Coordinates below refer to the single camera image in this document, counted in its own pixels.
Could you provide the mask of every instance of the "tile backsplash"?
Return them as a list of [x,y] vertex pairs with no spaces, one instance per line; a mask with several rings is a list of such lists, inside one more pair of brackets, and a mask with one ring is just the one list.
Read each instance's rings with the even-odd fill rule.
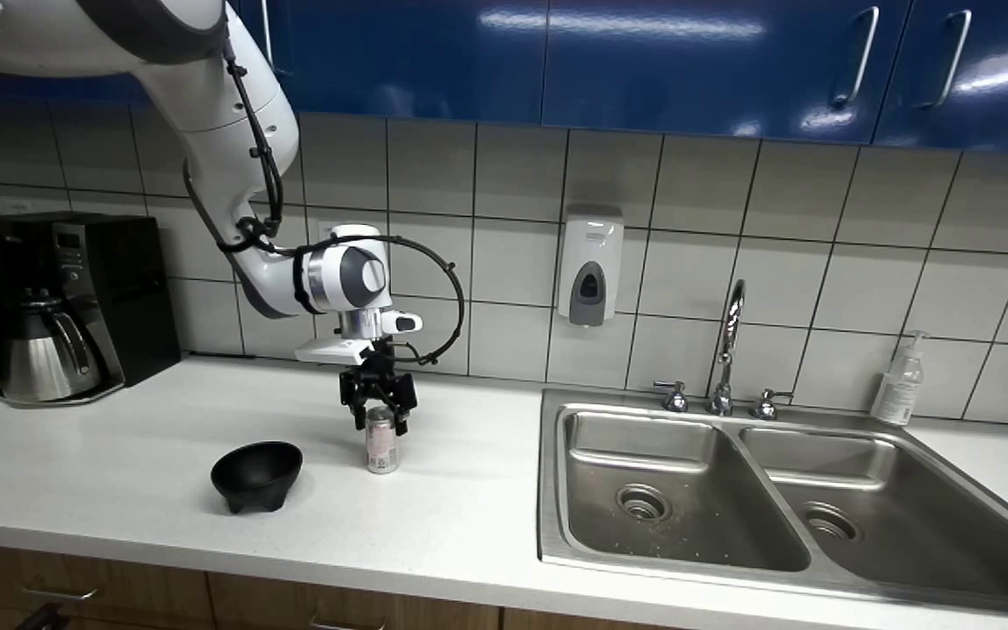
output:
[[[751,284],[734,395],[794,389],[864,411],[906,331],[926,331],[920,415],[1008,424],[1008,158],[642,135],[306,116],[283,242],[356,221],[454,262],[468,324],[439,371],[705,392],[727,289]],[[621,314],[555,314],[560,216],[626,216]],[[328,319],[261,319],[178,181],[154,114],[0,107],[0,213],[152,213],[187,352],[290,356]],[[394,254],[395,301],[448,336],[423,258]]]

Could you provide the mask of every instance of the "upper cabinet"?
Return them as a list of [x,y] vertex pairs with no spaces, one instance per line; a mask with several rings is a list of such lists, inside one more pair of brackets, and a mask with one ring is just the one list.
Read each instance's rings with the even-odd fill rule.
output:
[[909,0],[549,0],[548,122],[873,142]]
[[270,23],[300,110],[541,122],[544,0],[277,0]]
[[1008,0],[916,0],[878,143],[1008,152]]

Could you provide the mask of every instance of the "black bowl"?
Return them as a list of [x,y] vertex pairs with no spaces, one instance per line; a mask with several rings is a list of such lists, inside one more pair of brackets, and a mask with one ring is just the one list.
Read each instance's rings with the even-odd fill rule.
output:
[[300,451],[287,443],[261,443],[229,451],[215,466],[215,486],[231,515],[283,508],[300,468]]

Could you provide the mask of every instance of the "stainless steel sink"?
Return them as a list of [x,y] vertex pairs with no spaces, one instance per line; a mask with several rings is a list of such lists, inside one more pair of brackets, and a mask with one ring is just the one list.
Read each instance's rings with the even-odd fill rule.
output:
[[896,427],[573,398],[544,398],[549,565],[1008,614],[1008,506]]

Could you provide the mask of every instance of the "kitchen counter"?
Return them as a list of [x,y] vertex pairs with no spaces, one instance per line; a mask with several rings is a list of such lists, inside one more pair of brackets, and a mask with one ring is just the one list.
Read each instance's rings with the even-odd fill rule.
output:
[[[1008,500],[1008,432],[915,436]],[[212,486],[215,461],[250,443],[306,451],[277,515],[236,518]],[[541,389],[420,378],[399,447],[399,472],[366,472],[338,374],[287,364],[184,362],[98,405],[0,404],[0,548],[664,627],[1008,627],[991,614],[541,565]]]

